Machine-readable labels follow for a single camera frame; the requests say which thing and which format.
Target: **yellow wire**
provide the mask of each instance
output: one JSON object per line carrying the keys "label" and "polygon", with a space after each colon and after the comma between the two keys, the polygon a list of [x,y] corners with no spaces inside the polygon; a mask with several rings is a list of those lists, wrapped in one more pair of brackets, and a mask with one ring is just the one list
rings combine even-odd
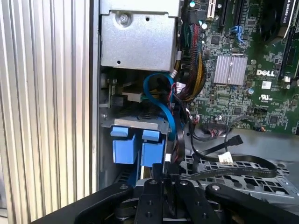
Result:
{"label": "yellow wire", "polygon": [[189,101],[189,100],[193,99],[194,97],[196,97],[198,88],[200,87],[201,78],[202,78],[202,59],[201,59],[201,53],[199,54],[198,62],[199,62],[198,63],[198,72],[197,72],[197,77],[196,77],[196,82],[195,82],[195,86],[194,86],[194,89],[193,89],[193,93],[192,93],[192,95],[189,98],[185,99],[184,101]]}

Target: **wire bundle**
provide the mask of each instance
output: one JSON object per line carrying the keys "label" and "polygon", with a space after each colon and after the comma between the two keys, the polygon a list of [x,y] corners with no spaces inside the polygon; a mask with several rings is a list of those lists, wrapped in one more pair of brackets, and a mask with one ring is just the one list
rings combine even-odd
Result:
{"label": "wire bundle", "polygon": [[[185,42],[189,43],[186,27],[185,31]],[[196,24],[189,25],[189,30],[191,33],[191,46],[189,49],[190,54],[190,78],[186,84],[186,87],[178,94],[183,102],[191,102],[200,93],[205,83],[205,67],[202,62],[202,43],[200,40],[200,26]]]}

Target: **green circuit board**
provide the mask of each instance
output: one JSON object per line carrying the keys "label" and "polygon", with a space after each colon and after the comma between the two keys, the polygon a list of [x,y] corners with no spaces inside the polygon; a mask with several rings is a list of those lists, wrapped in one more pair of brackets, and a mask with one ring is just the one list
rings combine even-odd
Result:
{"label": "green circuit board", "polygon": [[[198,9],[208,5],[208,2],[196,1]],[[221,10],[215,12],[212,21],[203,21],[207,24],[202,37],[207,80],[204,89],[190,104],[192,112],[200,114],[201,123],[217,117],[221,118],[218,122],[228,124],[238,116],[250,115],[257,118],[268,132],[299,135],[299,87],[291,83],[291,86],[286,86],[288,83],[279,78],[281,75],[294,78],[299,73],[299,29],[296,27],[298,10],[294,12],[292,23],[295,35],[291,39],[287,36],[283,41],[266,45],[261,41],[259,33],[263,1],[246,0],[241,20],[244,44],[241,44],[229,34],[236,0],[229,2],[224,28],[219,28]],[[232,54],[248,58],[243,85],[215,84],[217,57]],[[284,59],[285,54],[289,57],[291,55],[287,61]],[[257,75],[258,70],[266,71],[267,75]],[[252,126],[252,123],[242,121],[237,128],[251,129]]]}

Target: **metal plate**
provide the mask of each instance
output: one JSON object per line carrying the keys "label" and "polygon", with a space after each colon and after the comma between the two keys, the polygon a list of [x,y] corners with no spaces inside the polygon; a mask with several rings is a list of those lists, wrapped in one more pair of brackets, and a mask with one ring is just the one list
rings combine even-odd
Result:
{"label": "metal plate", "polygon": [[[101,65],[170,71],[175,56],[175,25],[180,0],[102,0]],[[121,15],[128,22],[121,23]]]}

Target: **screw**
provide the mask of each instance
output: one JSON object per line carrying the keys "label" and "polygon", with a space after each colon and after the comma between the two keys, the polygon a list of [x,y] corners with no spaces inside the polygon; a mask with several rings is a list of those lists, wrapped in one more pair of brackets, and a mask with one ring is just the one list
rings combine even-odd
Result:
{"label": "screw", "polygon": [[182,184],[182,185],[187,185],[188,182],[187,182],[187,181],[181,181],[181,184]]}
{"label": "screw", "polygon": [[123,184],[123,185],[121,185],[120,189],[122,189],[122,190],[124,190],[124,189],[128,189],[128,186],[125,185],[125,184]]}
{"label": "screw", "polygon": [[155,180],[152,180],[151,182],[149,182],[150,184],[157,184],[158,182]]}
{"label": "screw", "polygon": [[220,190],[220,187],[217,185],[212,186],[213,190]]}
{"label": "screw", "polygon": [[126,14],[120,16],[121,25],[127,25],[129,22],[129,17]]}
{"label": "screw", "polygon": [[252,60],[250,61],[250,63],[251,63],[252,65],[256,65],[256,60],[255,60],[255,59],[252,59]]}

